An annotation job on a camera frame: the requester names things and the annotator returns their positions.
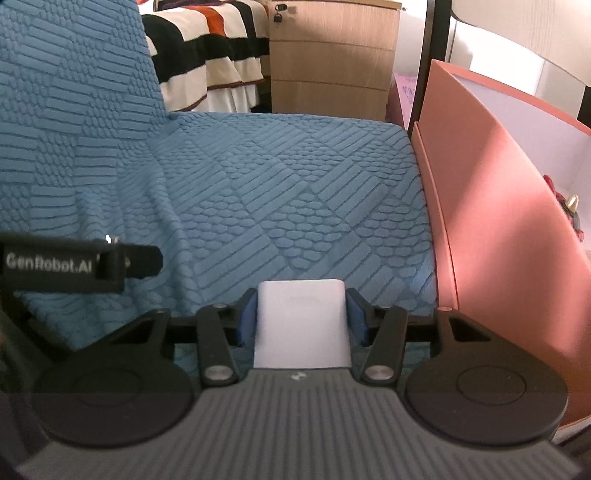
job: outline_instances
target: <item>black round disc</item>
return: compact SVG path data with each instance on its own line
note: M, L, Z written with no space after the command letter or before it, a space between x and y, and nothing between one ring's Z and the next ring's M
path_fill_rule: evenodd
M560 376L516 347L476 345L462 345L410 374L405 397L418 419L451 439L480 446L552 435L568 398Z
M88 447L149 440L181 420L192 402L188 376L142 345L81 351L43 373L33 394L48 434Z

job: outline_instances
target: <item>pink paper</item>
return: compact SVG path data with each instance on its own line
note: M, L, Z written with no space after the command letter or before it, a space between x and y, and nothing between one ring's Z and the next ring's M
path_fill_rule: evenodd
M394 81L398 89L398 98L400 98L400 109L402 110L404 128L408 130L410 114L413 111L414 92L417 88L417 78L404 77L395 73Z

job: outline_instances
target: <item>white rectangular block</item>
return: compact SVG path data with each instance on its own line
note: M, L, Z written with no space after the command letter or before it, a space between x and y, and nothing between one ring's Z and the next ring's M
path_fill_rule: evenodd
M259 285L254 368L350 366L342 281L267 281Z

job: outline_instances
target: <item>black metal pole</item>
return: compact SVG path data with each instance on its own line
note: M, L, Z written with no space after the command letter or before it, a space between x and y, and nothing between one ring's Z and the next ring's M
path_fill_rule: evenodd
M585 93L583 94L583 101L581 102L577 120L591 127L591 87L585 86Z
M413 133L413 126L421 116L429 68L432 60L445 61L449 24L452 17L452 0L428 0L423 50L418 67L417 88L414 93L413 111L408 124L408 136Z

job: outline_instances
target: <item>blue chair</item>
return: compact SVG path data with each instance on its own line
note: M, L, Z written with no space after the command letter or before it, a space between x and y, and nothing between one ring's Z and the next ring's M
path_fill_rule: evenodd
M22 295L75 349L149 309L189 315L264 280L341 278L415 314L436 300L405 131L167 113L133 0L0 4L0 230L161 248L162 273L123 295ZM178 361L192 371L189 353Z

